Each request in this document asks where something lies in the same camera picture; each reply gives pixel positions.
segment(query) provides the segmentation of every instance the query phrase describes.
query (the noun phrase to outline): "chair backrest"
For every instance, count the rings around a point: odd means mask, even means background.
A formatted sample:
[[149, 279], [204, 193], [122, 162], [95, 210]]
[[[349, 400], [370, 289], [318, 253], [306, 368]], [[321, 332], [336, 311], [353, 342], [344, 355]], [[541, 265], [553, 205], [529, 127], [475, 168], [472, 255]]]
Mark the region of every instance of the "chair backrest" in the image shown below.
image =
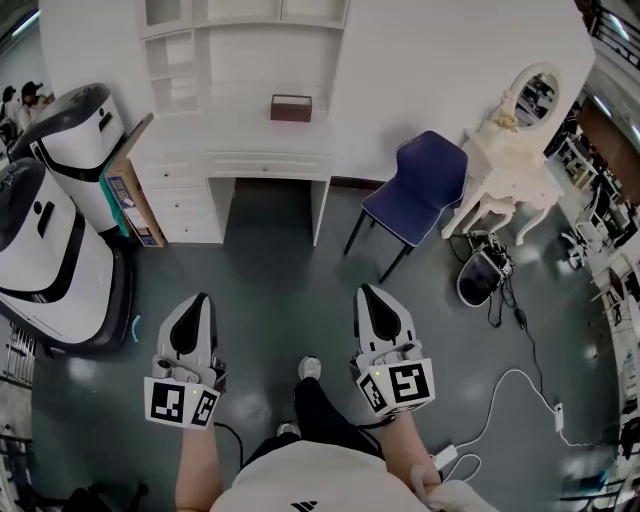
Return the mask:
[[396, 153], [395, 180], [410, 194], [436, 208], [462, 197], [467, 176], [467, 154], [436, 132], [428, 131], [405, 142]]

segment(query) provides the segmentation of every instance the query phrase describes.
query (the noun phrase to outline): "desk drawer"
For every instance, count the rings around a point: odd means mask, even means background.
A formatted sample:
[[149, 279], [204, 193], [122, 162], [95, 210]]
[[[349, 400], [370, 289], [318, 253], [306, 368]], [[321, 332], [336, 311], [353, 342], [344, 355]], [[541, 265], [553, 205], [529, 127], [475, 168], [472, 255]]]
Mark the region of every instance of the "desk drawer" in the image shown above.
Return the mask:
[[215, 217], [197, 215], [156, 215], [165, 238], [174, 243], [221, 244], [222, 236]]
[[205, 153], [207, 174], [229, 178], [315, 180], [327, 173], [329, 158], [289, 153]]
[[204, 187], [204, 175], [187, 162], [142, 166], [136, 169], [143, 189]]
[[144, 193], [156, 217], [167, 215], [213, 216], [208, 188], [149, 189]]

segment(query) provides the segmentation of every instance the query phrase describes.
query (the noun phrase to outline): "extension cord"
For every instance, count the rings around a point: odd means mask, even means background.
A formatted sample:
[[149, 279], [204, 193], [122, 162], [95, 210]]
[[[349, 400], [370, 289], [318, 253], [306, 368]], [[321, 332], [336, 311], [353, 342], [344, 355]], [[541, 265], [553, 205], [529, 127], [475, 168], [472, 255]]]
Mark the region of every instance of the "extension cord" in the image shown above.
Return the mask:
[[[498, 380], [498, 383], [496, 384], [496, 387], [493, 388], [493, 394], [491, 395], [491, 403], [489, 405], [489, 414], [487, 415], [487, 422], [485, 423], [484, 428], [482, 429], [482, 432], [480, 432], [480, 435], [478, 437], [476, 437], [475, 439], [473, 439], [472, 441], [468, 441], [466, 443], [462, 443], [462, 444], [459, 444], [457, 446], [449, 445], [444, 450], [442, 450], [437, 455], [435, 455], [433, 457], [433, 463], [435, 464], [435, 466], [438, 469], [438, 471], [440, 471], [443, 467], [445, 467], [446, 465], [450, 464], [451, 462], [453, 462], [456, 459], [456, 457], [458, 456], [458, 451], [460, 450], [460, 448], [475, 444], [478, 441], [480, 441], [480, 439], [482, 439], [482, 436], [484, 436], [485, 432], [489, 428], [489, 423], [491, 421], [491, 413], [493, 412], [493, 403], [495, 401], [496, 393], [498, 391], [498, 388], [500, 387], [500, 384], [502, 383], [504, 378], [507, 375], [509, 375], [510, 373], [519, 373], [519, 374], [523, 375], [527, 379], [529, 384], [531, 384], [531, 388], [540, 397], [540, 399], [544, 403], [545, 407], [549, 410], [549, 412], [551, 412], [551, 414], [553, 414], [554, 423], [555, 423], [555, 430], [556, 430], [556, 432], [558, 434], [560, 434], [560, 438], [565, 442], [565, 444], [567, 446], [570, 446], [570, 447], [576, 447], [576, 446], [587, 447], [587, 446], [591, 446], [591, 447], [594, 447], [594, 448], [597, 448], [599, 446], [599, 445], [595, 445], [593, 443], [570, 443], [569, 441], [567, 441], [566, 438], [564, 437], [564, 432], [563, 432], [563, 430], [564, 430], [564, 409], [562, 407], [562, 403], [559, 402], [554, 407], [551, 407], [549, 405], [549, 403], [547, 402], [547, 399], [542, 395], [542, 393], [540, 393], [536, 389], [536, 387], [533, 384], [533, 381], [531, 380], [531, 378], [525, 372], [523, 372], [522, 370], [519, 370], [517, 368], [512, 368], [511, 370], [507, 370], [506, 372], [504, 372], [502, 374], [502, 377], [500, 377], [500, 380]], [[478, 474], [478, 471], [480, 471], [480, 468], [482, 467], [482, 459], [480, 459], [480, 457], [478, 455], [476, 455], [475, 453], [465, 453], [464, 455], [462, 455], [457, 460], [457, 462], [454, 464], [453, 468], [451, 468], [451, 471], [449, 471], [449, 474], [446, 476], [446, 478], [443, 480], [443, 482], [446, 482], [447, 480], [449, 480], [449, 478], [451, 478], [451, 475], [453, 475], [453, 472], [458, 467], [458, 464], [460, 464], [465, 457], [473, 457], [474, 459], [476, 459], [478, 461], [478, 466], [476, 467], [474, 472], [471, 473], [471, 475], [469, 477], [467, 477], [464, 481], [468, 482], [469, 480], [471, 480], [474, 476], [476, 476]]]

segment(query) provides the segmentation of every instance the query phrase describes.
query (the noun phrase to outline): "white cable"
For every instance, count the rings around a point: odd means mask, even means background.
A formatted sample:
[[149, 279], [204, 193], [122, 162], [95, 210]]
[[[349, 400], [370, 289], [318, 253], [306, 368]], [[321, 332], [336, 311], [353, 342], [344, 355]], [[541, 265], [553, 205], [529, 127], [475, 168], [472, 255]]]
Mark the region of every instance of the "white cable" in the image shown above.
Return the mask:
[[547, 399], [542, 396], [542, 394], [540, 393], [540, 391], [538, 391], [535, 387], [535, 385], [533, 384], [531, 378], [524, 373], [522, 370], [519, 370], [517, 368], [512, 368], [511, 370], [507, 370], [506, 372], [504, 372], [502, 374], [502, 377], [500, 377], [500, 380], [498, 381], [498, 383], [496, 384], [496, 387], [493, 388], [493, 395], [491, 395], [491, 404], [489, 405], [489, 415], [487, 416], [487, 423], [485, 424], [484, 428], [482, 429], [482, 432], [480, 432], [480, 435], [478, 437], [476, 437], [474, 440], [472, 441], [468, 441], [466, 443], [462, 443], [459, 444], [458, 446], [456, 446], [456, 450], [459, 450], [460, 448], [464, 447], [464, 446], [469, 446], [472, 445], [474, 443], [477, 443], [478, 441], [480, 441], [480, 439], [482, 439], [482, 436], [484, 436], [484, 433], [487, 431], [487, 429], [489, 428], [489, 422], [491, 421], [491, 413], [493, 412], [493, 403], [495, 401], [496, 398], [496, 392], [498, 391], [498, 388], [500, 387], [500, 384], [502, 384], [502, 381], [504, 380], [504, 378], [509, 375], [510, 373], [519, 373], [521, 375], [524, 375], [526, 377], [526, 379], [529, 381], [529, 384], [531, 384], [531, 387], [533, 388], [533, 390], [536, 392], [536, 394], [540, 397], [540, 399], [542, 400], [542, 402], [544, 403], [544, 405], [547, 407], [547, 409], [549, 409], [549, 412], [551, 414], [555, 414], [553, 407], [551, 407], [548, 403], [547, 403]]
[[[549, 410], [549, 412], [551, 414], [553, 414], [555, 416], [556, 413], [553, 410], [553, 407], [551, 407], [549, 405], [549, 403], [547, 402], [547, 399], [542, 395], [542, 393], [540, 393], [540, 391], [538, 391], [538, 389], [536, 388], [536, 386], [533, 383], [533, 381], [531, 380], [531, 378], [525, 372], [523, 372], [522, 370], [519, 370], [518, 368], [512, 368], [511, 370], [507, 370], [506, 372], [504, 372], [502, 374], [502, 377], [500, 377], [500, 380], [496, 384], [496, 387], [493, 388], [493, 394], [491, 395], [491, 403], [489, 404], [489, 414], [487, 415], [487, 422], [485, 423], [485, 426], [482, 429], [482, 432], [480, 432], [480, 435], [478, 437], [476, 437], [475, 439], [471, 440], [471, 441], [467, 441], [466, 443], [459, 444], [458, 446], [455, 447], [456, 451], [460, 450], [460, 448], [463, 448], [465, 446], [470, 446], [470, 445], [472, 445], [474, 443], [477, 443], [478, 441], [480, 441], [480, 439], [482, 439], [482, 436], [484, 436], [485, 432], [489, 428], [489, 423], [491, 422], [491, 414], [493, 413], [493, 403], [495, 401], [496, 393], [498, 392], [498, 388], [500, 387], [500, 384], [502, 384], [502, 381], [504, 380], [504, 378], [507, 375], [509, 375], [510, 373], [519, 373], [520, 375], [523, 375], [529, 381], [529, 384], [531, 384], [531, 389], [533, 389], [535, 391], [536, 395], [538, 395], [540, 397], [540, 400], [542, 400], [542, 403], [545, 405], [545, 407]], [[560, 438], [566, 443], [567, 446], [570, 446], [570, 447], [580, 446], [580, 447], [599, 448], [601, 446], [601, 445], [596, 445], [596, 444], [593, 444], [593, 443], [570, 443], [569, 441], [567, 441], [565, 439], [562, 430], [560, 430], [559, 434], [560, 434]], [[465, 478], [464, 481], [468, 482], [469, 480], [471, 480], [474, 476], [476, 476], [478, 474], [478, 471], [480, 471], [480, 468], [482, 467], [482, 460], [475, 453], [465, 453], [464, 455], [462, 455], [462, 457], [460, 457], [457, 460], [457, 462], [454, 464], [453, 468], [451, 468], [451, 471], [449, 471], [449, 474], [446, 476], [446, 478], [443, 480], [443, 482], [446, 482], [447, 480], [449, 480], [449, 478], [451, 478], [451, 475], [453, 475], [453, 472], [458, 467], [458, 464], [460, 464], [465, 457], [473, 457], [473, 458], [477, 459], [478, 466], [476, 467], [474, 472], [471, 473], [471, 476], [468, 476], [467, 478]]]
[[480, 468], [482, 467], [482, 459], [480, 457], [478, 457], [475, 453], [465, 453], [462, 457], [460, 457], [458, 459], [458, 462], [456, 462], [453, 467], [451, 468], [451, 471], [449, 471], [449, 474], [447, 475], [447, 477], [442, 481], [442, 483], [445, 483], [447, 480], [449, 480], [449, 478], [451, 478], [451, 475], [453, 475], [453, 472], [456, 470], [456, 468], [458, 467], [458, 464], [460, 464], [465, 457], [473, 457], [474, 459], [476, 459], [478, 461], [478, 466], [476, 467], [476, 470], [471, 473], [471, 476], [468, 476], [467, 478], [465, 478], [465, 482], [468, 482], [469, 480], [471, 480], [474, 476], [476, 476], [476, 474], [478, 473], [478, 471], [480, 471]]

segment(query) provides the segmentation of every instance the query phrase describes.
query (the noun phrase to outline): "white robot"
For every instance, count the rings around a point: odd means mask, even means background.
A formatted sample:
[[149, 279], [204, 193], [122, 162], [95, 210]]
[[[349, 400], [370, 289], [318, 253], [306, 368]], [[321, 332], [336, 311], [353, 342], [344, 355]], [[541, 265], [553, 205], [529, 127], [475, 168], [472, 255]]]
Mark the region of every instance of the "white robot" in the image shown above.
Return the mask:
[[354, 302], [359, 349], [351, 365], [374, 414], [391, 416], [435, 400], [431, 360], [422, 356], [409, 312], [368, 284], [358, 288]]
[[208, 295], [199, 293], [173, 310], [160, 326], [153, 377], [144, 379], [147, 420], [207, 428], [227, 378], [216, 345], [215, 310]]
[[86, 222], [45, 165], [0, 170], [0, 314], [57, 350], [117, 350], [126, 337], [133, 270]]

